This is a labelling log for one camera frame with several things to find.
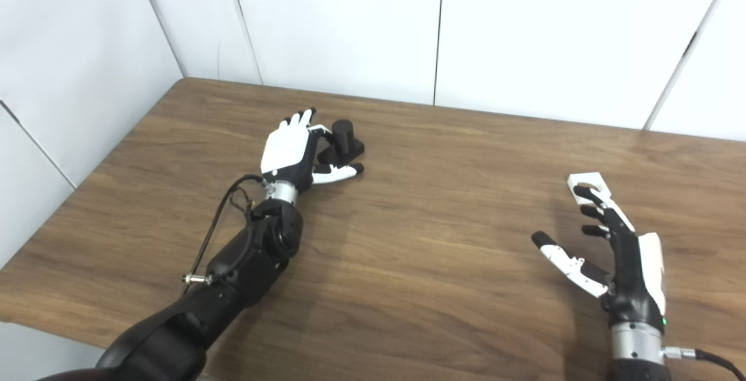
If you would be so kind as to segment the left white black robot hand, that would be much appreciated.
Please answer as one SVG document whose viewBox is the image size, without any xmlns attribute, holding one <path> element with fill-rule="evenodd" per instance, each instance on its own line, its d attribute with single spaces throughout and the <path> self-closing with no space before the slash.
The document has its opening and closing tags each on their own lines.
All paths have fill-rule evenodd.
<svg viewBox="0 0 746 381">
<path fill-rule="evenodd" d="M 361 163 L 334 163 L 319 157 L 320 140 L 326 141 L 327 151 L 336 149 L 338 142 L 327 126 L 312 123 L 315 113 L 314 107 L 296 112 L 269 134 L 259 169 L 270 184 L 282 181 L 302 193 L 312 185 L 333 184 L 365 171 Z"/>
</svg>

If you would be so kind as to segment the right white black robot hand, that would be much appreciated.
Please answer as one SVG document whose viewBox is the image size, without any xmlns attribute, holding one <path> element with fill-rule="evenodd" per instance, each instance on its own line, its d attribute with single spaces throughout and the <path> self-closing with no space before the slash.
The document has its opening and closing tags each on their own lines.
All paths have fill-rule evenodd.
<svg viewBox="0 0 746 381">
<path fill-rule="evenodd" d="M 583 225 L 582 233 L 608 241 L 614 256 L 613 273 L 563 248 L 551 236 L 536 231 L 531 240 L 568 280 L 601 301 L 608 323 L 644 323 L 664 333 L 663 250 L 658 235 L 639 235 L 609 195 L 589 185 L 575 185 L 573 194 L 588 200 L 580 206 L 584 216 L 599 224 Z"/>
</svg>

